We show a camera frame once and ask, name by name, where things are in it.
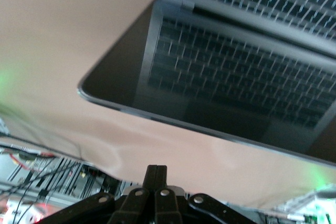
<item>black laptop screen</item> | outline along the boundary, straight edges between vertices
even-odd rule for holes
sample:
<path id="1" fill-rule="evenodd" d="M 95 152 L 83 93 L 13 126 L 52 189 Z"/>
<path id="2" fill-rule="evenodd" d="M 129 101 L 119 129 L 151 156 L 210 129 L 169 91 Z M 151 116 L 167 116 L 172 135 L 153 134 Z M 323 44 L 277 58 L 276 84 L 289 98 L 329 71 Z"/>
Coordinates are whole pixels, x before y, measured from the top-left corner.
<path id="1" fill-rule="evenodd" d="M 336 163 L 335 70 L 291 55 L 300 49 L 281 50 L 288 47 L 283 42 L 273 50 L 258 34 L 251 40 L 240 28 L 221 32 L 166 15 L 158 5 L 158 15 L 151 5 L 84 77 L 79 91 L 85 99 Z"/>

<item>metal screw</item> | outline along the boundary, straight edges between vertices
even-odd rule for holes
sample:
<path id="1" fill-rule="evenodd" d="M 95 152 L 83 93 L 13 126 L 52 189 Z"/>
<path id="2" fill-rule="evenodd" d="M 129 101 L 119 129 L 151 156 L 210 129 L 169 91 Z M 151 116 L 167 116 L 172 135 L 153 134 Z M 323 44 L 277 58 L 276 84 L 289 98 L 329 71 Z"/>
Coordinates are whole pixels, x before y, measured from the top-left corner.
<path id="1" fill-rule="evenodd" d="M 160 192 L 161 196 L 167 196 L 169 194 L 169 191 L 167 189 L 164 189 Z"/>
<path id="2" fill-rule="evenodd" d="M 99 203 L 104 203 L 104 202 L 106 202 L 108 199 L 109 199 L 109 198 L 108 198 L 107 196 L 103 196 L 103 197 L 101 197 L 101 198 L 98 199 L 98 202 L 99 202 Z"/>
<path id="3" fill-rule="evenodd" d="M 136 196 L 141 196 L 141 195 L 143 195 L 143 191 L 142 190 L 136 191 L 135 195 Z"/>
<path id="4" fill-rule="evenodd" d="M 194 198 L 194 202 L 197 203 L 197 204 L 201 204 L 203 203 L 203 198 L 200 197 L 200 196 L 197 196 Z"/>

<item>wire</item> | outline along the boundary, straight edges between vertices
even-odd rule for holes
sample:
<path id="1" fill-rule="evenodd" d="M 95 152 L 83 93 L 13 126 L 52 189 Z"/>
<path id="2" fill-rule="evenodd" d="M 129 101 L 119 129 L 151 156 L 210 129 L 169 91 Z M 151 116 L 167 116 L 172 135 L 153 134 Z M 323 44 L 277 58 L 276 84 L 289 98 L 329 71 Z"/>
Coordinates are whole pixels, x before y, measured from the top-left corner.
<path id="1" fill-rule="evenodd" d="M 58 188 L 60 188 L 60 189 L 62 189 L 62 188 L 64 188 L 64 187 L 67 187 L 67 186 L 64 186 L 64 185 L 59 185 L 59 186 L 56 186 L 55 188 L 53 188 L 53 189 L 50 189 L 50 191 L 49 192 L 51 192 L 52 191 L 52 193 L 51 193 L 51 195 L 49 196 L 49 198 L 47 199 L 47 201 L 46 201 L 46 203 L 45 204 L 48 204 L 48 202 L 49 202 L 49 200 L 50 200 L 50 198 L 54 195 L 54 193 L 55 193 L 55 191 L 56 191 L 56 189 L 58 189 Z"/>
<path id="2" fill-rule="evenodd" d="M 41 170 L 41 172 L 39 174 L 41 174 L 42 172 L 44 172 L 44 170 L 52 163 L 53 159 L 51 159 L 49 161 L 49 163 L 43 167 L 43 169 Z M 15 219 L 16 219 L 16 216 L 17 216 L 17 212 L 19 210 L 19 207 L 20 207 L 20 204 L 22 202 L 22 200 L 24 199 L 24 197 L 26 196 L 26 193 L 28 192 L 29 188 L 32 186 L 33 182 L 30 182 L 30 184 L 28 185 L 28 187 L 26 188 L 26 190 L 24 191 L 19 203 L 17 204 L 17 208 L 16 208 L 16 211 L 15 211 L 15 215 L 14 215 L 14 220 L 13 220 L 13 224 L 15 224 Z"/>
<path id="3" fill-rule="evenodd" d="M 75 167 L 75 166 L 77 166 L 77 165 L 79 165 L 79 164 L 78 164 L 78 163 L 75 163 L 75 164 L 73 164 L 72 166 L 63 168 L 63 169 L 61 169 L 61 170 L 57 170 L 57 169 L 56 169 L 56 170 L 54 170 L 54 171 L 52 171 L 52 172 L 49 172 L 49 173 L 44 174 L 43 176 L 37 176 L 37 177 L 35 177 L 33 180 L 30 180 L 29 182 L 22 183 L 22 184 L 17 185 L 17 186 L 12 186 L 10 189 L 3 190 L 3 191 L 1 192 L 1 195 L 3 195 L 4 193 L 14 194 L 14 193 L 16 193 L 17 191 L 19 191 L 20 189 L 24 188 L 24 187 L 25 187 L 26 185 L 28 185 L 30 182 L 34 182 L 34 181 L 39 180 L 39 179 L 41 179 L 41 178 L 45 178 L 45 177 L 47 177 L 47 176 L 49 176 L 49 175 L 53 175 L 53 174 L 57 174 L 57 173 L 63 172 L 63 171 L 65 171 L 65 170 L 67 170 L 67 169 L 71 169 L 71 168 L 73 168 L 73 167 Z M 6 197 L 7 197 L 7 196 L 4 196 L 4 197 L 0 198 L 0 201 L 3 200 L 3 199 L 5 199 Z"/>
<path id="4" fill-rule="evenodd" d="M 22 220 L 23 216 L 28 212 L 28 210 L 37 202 L 37 199 L 24 211 L 24 213 L 21 215 L 20 219 L 17 221 L 17 224 L 20 224 L 20 221 Z"/>
<path id="5" fill-rule="evenodd" d="M 104 191 L 108 191 L 107 189 L 106 189 L 106 187 L 102 184 L 102 183 L 100 183 L 98 180 L 97 180 L 97 178 L 96 177 L 94 177 L 92 174 L 90 174 L 90 173 L 88 173 L 88 176 L 90 176 L 94 181 L 93 181 L 93 183 L 96 183 L 96 184 L 98 184 L 98 186 L 100 186 Z"/>
<path id="6" fill-rule="evenodd" d="M 25 151 L 25 150 L 22 150 L 20 148 L 16 148 L 16 147 L 13 147 L 13 146 L 7 146 L 7 145 L 4 145 L 4 144 L 0 144 L 0 148 L 14 150 L 19 154 L 25 154 L 25 155 L 28 155 L 30 157 L 35 157 L 35 158 L 36 157 L 39 157 L 39 158 L 55 158 L 55 156 L 42 156 L 42 155 L 37 154 L 37 153 L 31 153 L 29 151 Z"/>
<path id="7" fill-rule="evenodd" d="M 76 157 L 76 156 L 73 156 L 73 155 L 71 155 L 71 154 L 68 154 L 68 153 L 59 151 L 59 150 L 57 150 L 57 149 L 50 148 L 50 147 L 48 147 L 48 146 L 46 146 L 46 145 L 44 145 L 44 144 L 37 144 L 37 143 L 34 143 L 33 141 L 26 140 L 26 139 L 23 139 L 23 138 L 18 137 L 18 136 L 13 136 L 13 135 L 11 135 L 11 134 L 5 134 L 5 133 L 3 133 L 3 132 L 0 132 L 0 137 L 2 137 L 2 136 L 3 136 L 3 137 L 10 137 L 10 138 L 12 138 L 12 139 L 19 140 L 19 141 L 24 142 L 24 143 L 27 143 L 27 144 L 32 144 L 32 145 L 35 145 L 35 146 L 44 148 L 44 149 L 46 149 L 46 150 L 48 150 L 48 151 L 58 153 L 58 154 L 60 154 L 60 155 L 62 155 L 62 156 L 70 157 L 70 158 L 75 159 L 75 160 L 77 160 L 77 161 L 84 161 L 84 162 L 85 162 L 85 160 L 82 159 L 82 158 L 80 158 L 80 157 Z"/>

